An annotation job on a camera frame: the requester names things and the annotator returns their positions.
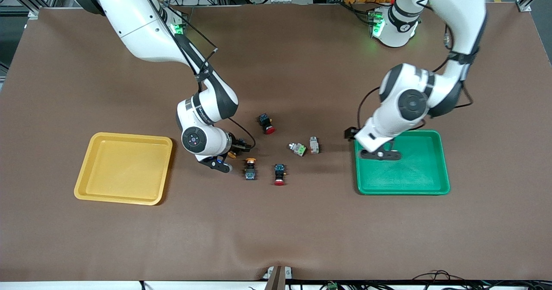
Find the green led light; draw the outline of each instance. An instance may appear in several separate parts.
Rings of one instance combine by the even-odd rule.
[[[171,30],[174,34],[178,34],[178,35],[181,35],[181,34],[184,34],[184,31],[182,30],[182,26],[181,25],[173,25],[171,24]]]
[[[385,27],[385,20],[382,18],[378,23],[374,25],[374,31],[372,32],[372,35],[375,37],[380,36],[381,30],[383,30],[383,27]]]

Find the brown table mat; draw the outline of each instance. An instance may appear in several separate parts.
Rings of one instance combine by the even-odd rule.
[[[259,180],[243,180],[238,160],[232,174],[209,170],[177,144],[155,207],[77,200],[73,188],[94,133],[177,139],[176,105],[196,88],[191,71],[134,58],[105,17],[42,9],[0,93],[0,280],[252,280],[271,265],[306,279],[435,269],[552,279],[552,71],[529,13],[488,8],[467,81],[475,105],[428,121],[442,135],[452,186],[438,197],[357,194],[342,139],[392,66],[444,60],[433,13],[392,49],[339,5],[196,9],[192,21],[220,48],[212,64],[240,99],[235,118],[257,138],[248,156]],[[377,104],[367,101],[363,121]],[[254,120],[264,112],[277,128],[270,136]],[[321,154],[286,149],[310,136]],[[288,166],[287,186],[272,186],[275,163]]]

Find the yellow tray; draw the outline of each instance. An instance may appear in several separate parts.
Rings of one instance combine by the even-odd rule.
[[[155,205],[163,196],[171,151],[167,137],[96,133],[78,175],[75,197]]]

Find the green tray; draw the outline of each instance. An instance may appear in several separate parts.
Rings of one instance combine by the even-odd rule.
[[[361,160],[358,153],[362,146],[355,141],[359,192],[364,195],[445,195],[450,191],[438,132],[405,131],[395,138],[393,149],[402,153],[400,160]]]

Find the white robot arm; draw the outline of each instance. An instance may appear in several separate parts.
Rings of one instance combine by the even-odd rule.
[[[200,90],[177,106],[176,119],[182,132],[182,144],[195,154],[199,163],[230,172],[231,166],[224,163],[227,153],[249,151],[251,146],[213,124],[236,113],[236,94],[188,38],[178,31],[182,19],[166,10],[159,1],[163,2],[77,0],[88,11],[105,15],[126,48],[137,58],[150,62],[176,61],[191,67]],[[201,91],[201,83],[207,89]]]
[[[412,128],[423,117],[439,117],[454,109],[475,55],[486,22],[485,0],[430,0],[433,11],[454,35],[444,74],[410,64],[391,69],[381,83],[381,106],[364,127],[348,129],[367,150],[365,158],[384,160],[382,145]]]

